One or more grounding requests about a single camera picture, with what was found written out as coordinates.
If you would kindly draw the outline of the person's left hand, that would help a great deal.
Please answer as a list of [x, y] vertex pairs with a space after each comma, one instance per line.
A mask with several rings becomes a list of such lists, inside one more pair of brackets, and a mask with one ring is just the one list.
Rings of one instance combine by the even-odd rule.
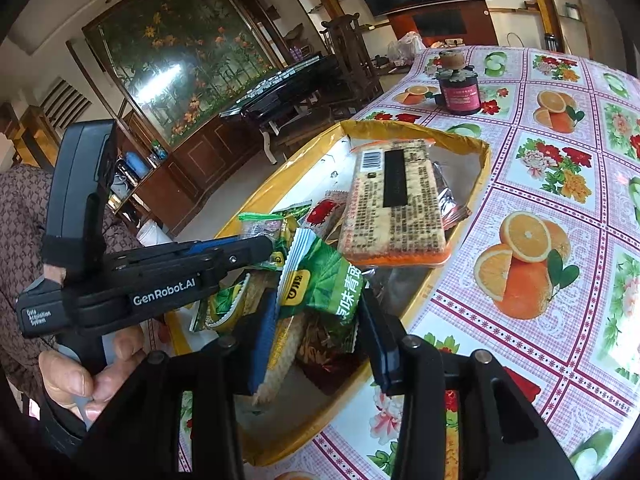
[[41, 352], [38, 364], [46, 393], [61, 408], [71, 411], [78, 418], [82, 418], [82, 415], [74, 397], [88, 399], [86, 419], [94, 422], [145, 358], [144, 342], [140, 326], [119, 330], [113, 339], [115, 361], [96, 376], [60, 352]]

